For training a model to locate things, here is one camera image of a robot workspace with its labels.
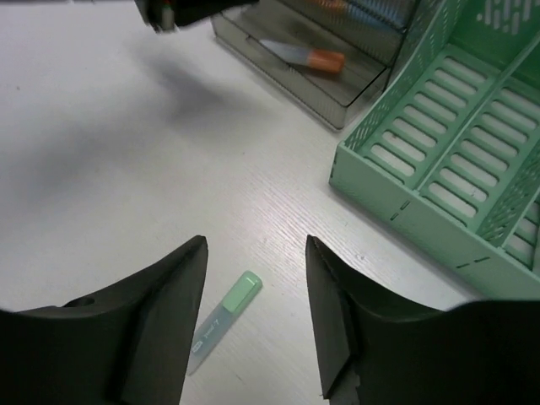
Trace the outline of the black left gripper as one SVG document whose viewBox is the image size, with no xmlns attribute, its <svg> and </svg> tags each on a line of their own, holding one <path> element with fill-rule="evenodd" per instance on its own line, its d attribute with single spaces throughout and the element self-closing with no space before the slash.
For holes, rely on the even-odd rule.
<svg viewBox="0 0 540 405">
<path fill-rule="evenodd" d="M 174 32 L 231 8 L 256 4 L 249 0 L 135 1 L 143 22 L 155 32 Z"/>
</svg>

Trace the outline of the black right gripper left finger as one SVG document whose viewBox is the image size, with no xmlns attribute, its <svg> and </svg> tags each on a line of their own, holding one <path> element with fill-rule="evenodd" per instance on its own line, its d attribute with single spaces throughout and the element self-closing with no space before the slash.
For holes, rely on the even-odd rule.
<svg viewBox="0 0 540 405">
<path fill-rule="evenodd" d="M 197 235 L 62 306 L 1 313 L 4 404 L 177 404 L 203 294 Z"/>
</svg>

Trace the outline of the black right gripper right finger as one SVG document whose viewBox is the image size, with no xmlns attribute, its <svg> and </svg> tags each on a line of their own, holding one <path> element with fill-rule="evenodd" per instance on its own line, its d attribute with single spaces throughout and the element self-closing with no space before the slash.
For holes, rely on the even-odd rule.
<svg viewBox="0 0 540 405">
<path fill-rule="evenodd" d="M 366 277 L 315 236 L 306 240 L 305 263 L 329 403 L 538 403 L 537 301 L 436 310 Z"/>
</svg>

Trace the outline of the green cap highlighter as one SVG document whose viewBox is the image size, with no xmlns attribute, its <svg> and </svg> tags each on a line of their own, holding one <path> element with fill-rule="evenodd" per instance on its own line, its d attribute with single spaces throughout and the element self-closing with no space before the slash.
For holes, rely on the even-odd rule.
<svg viewBox="0 0 540 405">
<path fill-rule="evenodd" d="M 187 375 L 192 375 L 197 371 L 254 300 L 262 286 L 262 280 L 255 273 L 245 271 L 241 274 L 224 298 L 195 331 L 186 369 Z"/>
</svg>

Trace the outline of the orange grey highlighter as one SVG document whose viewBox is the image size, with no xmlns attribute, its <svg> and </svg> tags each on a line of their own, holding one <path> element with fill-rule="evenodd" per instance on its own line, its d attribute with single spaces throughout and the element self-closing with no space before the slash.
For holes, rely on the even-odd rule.
<svg viewBox="0 0 540 405">
<path fill-rule="evenodd" d="M 340 52 L 295 46 L 275 40 L 260 40 L 260 44 L 288 64 L 319 72 L 341 73 L 345 65 L 345 56 Z"/>
</svg>

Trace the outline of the clear drawer storage box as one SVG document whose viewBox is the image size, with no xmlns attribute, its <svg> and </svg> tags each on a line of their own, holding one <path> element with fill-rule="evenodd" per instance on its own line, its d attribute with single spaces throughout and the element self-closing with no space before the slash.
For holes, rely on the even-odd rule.
<svg viewBox="0 0 540 405">
<path fill-rule="evenodd" d="M 216 38 L 335 130 L 390 83 L 418 1 L 257 1 L 211 18 Z"/>
</svg>

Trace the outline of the orange translucent highlighter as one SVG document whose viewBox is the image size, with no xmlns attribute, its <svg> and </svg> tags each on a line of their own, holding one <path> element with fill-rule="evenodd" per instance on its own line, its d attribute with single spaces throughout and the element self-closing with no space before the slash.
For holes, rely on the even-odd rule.
<svg viewBox="0 0 540 405">
<path fill-rule="evenodd" d="M 318 6 L 334 13 L 344 13 L 348 8 L 348 3 L 343 0 L 314 0 L 314 2 Z"/>
</svg>

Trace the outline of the blue highlighter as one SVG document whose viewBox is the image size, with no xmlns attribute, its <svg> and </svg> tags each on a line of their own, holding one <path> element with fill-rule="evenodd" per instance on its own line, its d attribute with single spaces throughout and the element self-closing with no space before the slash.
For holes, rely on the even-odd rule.
<svg viewBox="0 0 540 405">
<path fill-rule="evenodd" d="M 407 21 L 408 5 L 400 1 L 347 1 L 347 15 L 374 26 L 402 29 Z"/>
</svg>

